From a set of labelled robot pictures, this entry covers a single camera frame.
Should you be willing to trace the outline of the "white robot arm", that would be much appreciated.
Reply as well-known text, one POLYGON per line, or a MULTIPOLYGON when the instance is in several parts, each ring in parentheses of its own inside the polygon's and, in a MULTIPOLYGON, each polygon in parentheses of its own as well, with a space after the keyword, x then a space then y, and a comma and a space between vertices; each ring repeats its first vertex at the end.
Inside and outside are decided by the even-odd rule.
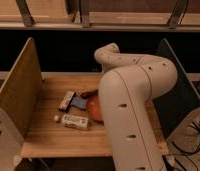
POLYGON ((124 54, 114 43, 94 57, 104 70, 98 95, 116 171, 167 171, 145 102, 174 87, 175 65, 160 56, 124 54))

